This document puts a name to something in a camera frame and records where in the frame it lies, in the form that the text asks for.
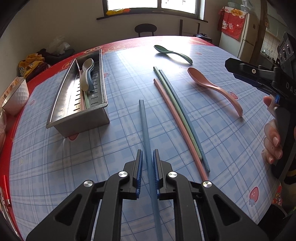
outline metal tray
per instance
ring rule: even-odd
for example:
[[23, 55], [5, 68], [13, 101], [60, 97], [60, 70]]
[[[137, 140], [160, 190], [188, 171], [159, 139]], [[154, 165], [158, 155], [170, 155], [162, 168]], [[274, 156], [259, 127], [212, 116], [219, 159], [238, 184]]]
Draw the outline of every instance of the metal tray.
[[[88, 92], [90, 108], [83, 110], [79, 70], [88, 58], [92, 58], [95, 62], [91, 72], [95, 89]], [[54, 126], [64, 137], [68, 137], [108, 124], [110, 120], [107, 105], [102, 50], [100, 49], [73, 60], [54, 98], [46, 128]]]

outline red cloth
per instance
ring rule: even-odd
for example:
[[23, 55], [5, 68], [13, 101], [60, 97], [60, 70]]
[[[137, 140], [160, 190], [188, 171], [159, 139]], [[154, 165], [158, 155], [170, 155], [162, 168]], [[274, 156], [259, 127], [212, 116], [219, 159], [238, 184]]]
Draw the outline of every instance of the red cloth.
[[281, 204], [282, 204], [281, 189], [282, 189], [282, 187], [281, 187], [281, 185], [279, 185], [278, 191], [276, 192], [276, 196], [272, 200], [272, 204], [277, 204], [277, 205], [281, 206]]
[[246, 12], [243, 12], [238, 9], [224, 7], [219, 13], [220, 24], [218, 24], [218, 27], [220, 28], [221, 19], [223, 18], [222, 26], [220, 28], [221, 31], [229, 35], [230, 37], [233, 37], [234, 39], [238, 40], [244, 27], [246, 14]]

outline yellow cloth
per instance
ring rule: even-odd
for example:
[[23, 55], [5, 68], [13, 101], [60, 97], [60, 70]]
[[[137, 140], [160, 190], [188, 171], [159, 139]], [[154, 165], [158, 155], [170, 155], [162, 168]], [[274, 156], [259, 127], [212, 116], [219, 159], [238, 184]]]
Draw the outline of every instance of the yellow cloth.
[[29, 54], [25, 60], [19, 63], [20, 75], [26, 78], [34, 69], [44, 62], [41, 54]]
[[287, 172], [287, 177], [293, 177], [296, 175], [296, 170], [293, 170], [293, 171], [288, 171]]

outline pink chopstick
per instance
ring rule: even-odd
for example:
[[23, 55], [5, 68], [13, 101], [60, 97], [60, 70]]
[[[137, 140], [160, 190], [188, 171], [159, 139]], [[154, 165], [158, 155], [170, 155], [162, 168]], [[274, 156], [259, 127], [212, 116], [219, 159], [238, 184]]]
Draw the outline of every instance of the pink chopstick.
[[174, 105], [173, 105], [173, 103], [171, 102], [169, 96], [167, 95], [164, 88], [161, 86], [161, 84], [159, 83], [159, 81], [157, 79], [154, 79], [154, 84], [156, 85], [157, 89], [161, 93], [161, 95], [162, 95], [163, 99], [165, 100], [166, 104], [168, 105], [168, 107], [169, 107], [175, 121], [177, 122], [177, 125], [178, 125], [178, 127], [179, 127], [179, 129], [180, 129], [180, 131], [181, 131], [181, 133], [183, 135], [183, 138], [185, 139], [185, 141], [187, 143], [187, 146], [188, 146], [188, 148], [189, 148], [189, 150], [191, 152], [191, 155], [192, 155], [192, 157], [194, 159], [194, 162], [195, 162], [195, 164], [197, 166], [197, 169], [198, 169], [198, 171], [200, 173], [200, 176], [201, 176], [202, 180], [207, 181], [208, 180], [207, 174], [206, 174], [206, 172], [205, 172], [205, 170], [204, 170], [204, 168], [203, 168], [203, 166], [202, 166], [202, 164], [200, 162], [200, 159], [199, 159], [199, 157], [198, 157], [198, 155], [196, 153], [196, 150], [195, 150], [195, 148], [194, 148], [194, 146], [193, 146], [193, 144], [191, 142], [191, 139], [190, 139], [190, 137], [189, 137], [189, 135], [188, 135], [188, 133], [187, 133], [187, 131], [186, 131], [186, 129], [185, 129], [185, 127], [184, 127], [184, 125], [183, 125], [183, 123], [182, 123], [182, 121], [181, 121], [181, 119], [180, 119]]

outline fingernail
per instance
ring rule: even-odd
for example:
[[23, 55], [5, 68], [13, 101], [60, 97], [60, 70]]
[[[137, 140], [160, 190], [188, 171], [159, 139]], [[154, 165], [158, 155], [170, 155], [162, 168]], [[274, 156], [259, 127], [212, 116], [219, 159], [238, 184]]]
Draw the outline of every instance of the fingernail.
[[270, 164], [272, 164], [272, 163], [274, 163], [274, 159], [273, 159], [272, 157], [269, 157], [269, 158], [268, 158], [268, 162], [269, 162]]
[[281, 154], [282, 154], [282, 151], [279, 151], [279, 150], [275, 151], [275, 155], [278, 159], [281, 158]]
[[277, 137], [274, 137], [274, 138], [272, 139], [272, 141], [274, 142], [274, 145], [275, 145], [275, 146], [277, 146], [278, 143], [279, 143], [279, 140], [278, 140]]

